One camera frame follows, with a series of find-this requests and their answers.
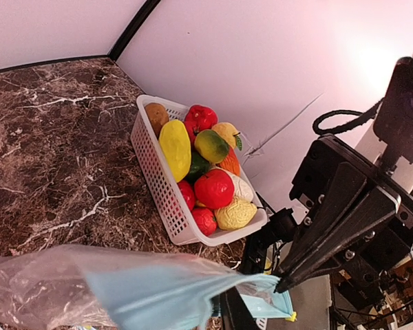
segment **plastic fruit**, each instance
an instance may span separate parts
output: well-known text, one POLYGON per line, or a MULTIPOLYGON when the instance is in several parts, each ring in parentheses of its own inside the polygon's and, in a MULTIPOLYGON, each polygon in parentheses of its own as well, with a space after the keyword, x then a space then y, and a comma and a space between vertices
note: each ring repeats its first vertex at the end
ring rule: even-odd
POLYGON ((199 133, 197 124, 195 122, 184 122, 185 128, 187 129, 188 136, 190 137, 191 145, 194 145, 195 137, 199 133))
POLYGON ((230 122, 220 122, 212 127, 212 130, 222 137, 231 148, 238 147, 242 150, 242 139, 240 139, 240 132, 230 122))
POLYGON ((245 201, 252 201, 254 199, 253 189, 248 184, 248 182, 243 180, 241 177, 238 177, 237 175, 224 170, 223 168, 221 168, 221 170, 228 174, 233 180, 235 197, 239 197, 241 199, 244 199, 245 201))
POLYGON ((194 204, 195 204, 195 195, 194 195, 194 190, 191 187, 191 184, 186 182, 185 180, 182 180, 181 182, 178 183, 178 187, 180 192, 182 193, 182 196, 185 199, 185 202, 188 205, 188 209, 191 211, 194 209, 194 204))
POLYGON ((191 144, 180 120, 171 120, 160 131, 159 144, 176 182, 189 172, 191 165, 191 144))
POLYGON ((231 203, 234 196, 234 183, 224 170, 215 168, 203 174, 195 182, 194 193, 200 203, 215 210, 231 203))
POLYGON ((222 230, 236 230, 246 226, 257 213, 255 204, 234 197, 231 204, 214 211, 215 219, 222 230))
POLYGON ((195 122, 199 132, 210 129, 218 123, 218 115, 208 107, 195 104, 188 111, 185 122, 195 122))
POLYGON ((159 138, 160 130, 169 121, 167 110, 162 104, 149 103, 145 106, 145 112, 150 120, 153 132, 156 134, 156 137, 159 138))
POLYGON ((193 215, 194 221, 205 236, 211 236, 218 228, 214 213, 207 208, 195 208, 191 215, 193 215))
POLYGON ((211 129, 198 134, 194 141, 194 148, 204 159, 213 164, 223 162, 230 149, 229 144, 211 129))
POLYGON ((202 204, 199 201, 195 201, 195 205, 199 208, 206 208, 205 204, 202 204))
POLYGON ((188 172, 185 179, 190 183, 194 184, 197 179, 199 179, 203 174, 211 169, 211 163, 204 159, 197 151, 191 152, 191 165, 190 171, 188 172))
POLYGON ((240 176, 240 163, 237 155, 232 148, 229 149, 228 155, 218 164, 220 168, 227 170, 237 176, 240 176))

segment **plastic bag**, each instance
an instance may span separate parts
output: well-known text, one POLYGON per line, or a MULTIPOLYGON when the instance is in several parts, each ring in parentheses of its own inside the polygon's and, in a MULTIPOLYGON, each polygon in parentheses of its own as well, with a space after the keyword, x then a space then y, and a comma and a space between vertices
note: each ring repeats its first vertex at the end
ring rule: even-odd
POLYGON ((242 297, 263 300, 277 317, 288 317, 289 295, 270 294, 277 281, 189 254, 62 245, 0 257, 0 322, 34 330, 115 324, 192 329, 208 320, 211 298, 236 285, 242 297))

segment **white plastic basket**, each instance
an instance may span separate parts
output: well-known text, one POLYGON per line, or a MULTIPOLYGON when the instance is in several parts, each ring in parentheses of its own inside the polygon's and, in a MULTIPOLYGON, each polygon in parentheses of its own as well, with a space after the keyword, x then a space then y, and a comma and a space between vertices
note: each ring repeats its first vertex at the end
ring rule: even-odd
MULTIPOLYGON (((164 223, 165 229, 171 241, 176 245, 202 242, 208 246, 217 246, 223 243, 231 243, 248 236, 259 230, 268 221, 266 212, 258 209, 251 222, 239 230, 216 230, 214 234, 207 237, 201 233, 188 205, 180 192, 178 185, 171 174, 168 163, 160 148, 150 121, 145 112, 145 106, 156 102, 166 107, 170 120, 184 120, 189 108, 178 103, 174 103, 163 98, 148 95, 141 95, 136 99, 139 108, 133 131, 131 132, 131 143, 135 149, 145 180, 150 188, 151 195, 158 208, 159 215, 164 223)), ((248 182, 248 177, 241 170, 240 177, 248 182)), ((262 206, 257 195, 254 193, 254 204, 262 206)))

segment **white backdrop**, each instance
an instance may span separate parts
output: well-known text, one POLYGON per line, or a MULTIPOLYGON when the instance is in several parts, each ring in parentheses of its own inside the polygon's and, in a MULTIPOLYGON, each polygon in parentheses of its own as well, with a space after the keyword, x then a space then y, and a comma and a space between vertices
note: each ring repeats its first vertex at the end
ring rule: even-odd
MULTIPOLYGON (((413 0, 165 0, 118 64, 148 94, 213 107, 253 144, 324 93, 244 166, 282 208, 316 138, 312 121, 331 109, 368 109, 396 60, 412 52, 413 0)), ((341 137, 355 145, 364 130, 341 137)))
POLYGON ((0 69, 109 52, 145 0, 0 0, 0 69))

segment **brown marble surface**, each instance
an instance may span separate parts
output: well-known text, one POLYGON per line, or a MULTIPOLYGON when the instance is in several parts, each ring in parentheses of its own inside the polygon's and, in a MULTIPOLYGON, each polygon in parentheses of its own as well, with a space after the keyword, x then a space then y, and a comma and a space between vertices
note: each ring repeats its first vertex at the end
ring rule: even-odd
POLYGON ((0 74, 0 255, 77 243, 236 265, 242 241, 171 244, 129 142, 141 93, 104 58, 0 74))

